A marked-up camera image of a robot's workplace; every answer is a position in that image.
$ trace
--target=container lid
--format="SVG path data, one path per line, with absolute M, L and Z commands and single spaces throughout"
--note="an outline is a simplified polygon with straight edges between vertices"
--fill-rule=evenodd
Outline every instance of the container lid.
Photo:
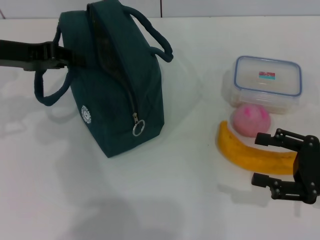
M 240 56 L 235 64 L 234 85 L 240 90 L 299 97 L 301 68 L 291 61 Z

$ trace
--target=blue lid edge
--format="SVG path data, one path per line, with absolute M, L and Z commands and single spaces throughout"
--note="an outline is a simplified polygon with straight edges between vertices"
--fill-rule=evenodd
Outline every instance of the blue lid edge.
M 267 60 L 267 61 L 273 61 L 273 62 L 281 62 L 281 63 L 287 63 L 287 64 L 291 64 L 294 65 L 298 68 L 299 70 L 299 86 L 300 86 L 300 91 L 297 94 L 286 94 L 286 93 L 281 93 L 281 92 L 274 92 L 274 91 L 263 91 L 263 90 L 258 90 L 258 89 L 253 89 L 253 88 L 246 88 L 246 87 L 242 87 L 239 86 L 237 84 L 237 71 L 238 71 L 238 64 L 239 61 L 242 58 L 251 58 L 251 59 L 259 59 L 259 60 Z M 278 60 L 278 59 L 272 59 L 272 58 L 263 58 L 263 57 L 257 57 L 257 56 L 240 56 L 236 59 L 236 63 L 235 63 L 235 71 L 234 71 L 234 78 L 233 78 L 233 82 L 234 85 L 240 89 L 240 90 L 250 90 L 250 91 L 255 91 L 255 92 L 262 92 L 262 93 L 267 93 L 267 94 L 277 94 L 277 95 L 282 95 L 282 96 L 289 96 L 289 97 L 300 97 L 300 95 L 302 94 L 302 71 L 301 71 L 301 67 L 299 66 L 299 64 L 293 62 L 293 61 L 285 61 L 285 60 Z

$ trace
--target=white table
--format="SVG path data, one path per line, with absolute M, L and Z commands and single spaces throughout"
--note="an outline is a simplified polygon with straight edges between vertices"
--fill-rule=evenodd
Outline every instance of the white table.
M 320 137 L 320 17 L 150 20 L 174 53 L 172 63 L 160 60 L 165 126 L 159 137 L 114 158 L 90 135 L 70 91 L 45 107 L 34 97 L 33 72 L 0 68 L 0 238 L 318 238 L 320 200 L 271 200 L 269 188 L 251 185 L 252 172 L 219 153 L 215 137 L 233 111 L 222 82 L 241 55 L 300 64 L 301 106 L 272 115 L 270 132 L 280 127 Z M 51 41 L 56 25 L 56 19 L 1 20 L 0 39 Z M 47 94 L 65 74 L 46 73 Z

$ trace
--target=white logo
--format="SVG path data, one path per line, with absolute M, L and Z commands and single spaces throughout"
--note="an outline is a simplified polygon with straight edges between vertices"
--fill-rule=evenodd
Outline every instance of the white logo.
M 82 115 L 83 120 L 84 120 L 87 124 L 91 123 L 91 115 L 90 115 L 90 112 L 89 112 L 88 108 L 87 108 L 86 106 L 84 106 L 84 105 L 83 105 L 82 108 L 81 108 L 81 115 Z

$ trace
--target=white wall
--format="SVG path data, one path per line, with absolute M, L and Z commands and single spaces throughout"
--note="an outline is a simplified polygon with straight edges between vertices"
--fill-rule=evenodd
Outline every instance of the white wall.
M 163 17 L 320 15 L 320 0 L 162 0 Z
M 0 0 L 0 9 L 7 19 L 58 18 L 61 12 L 85 10 L 98 0 Z M 147 17 L 160 17 L 160 0 L 120 0 Z

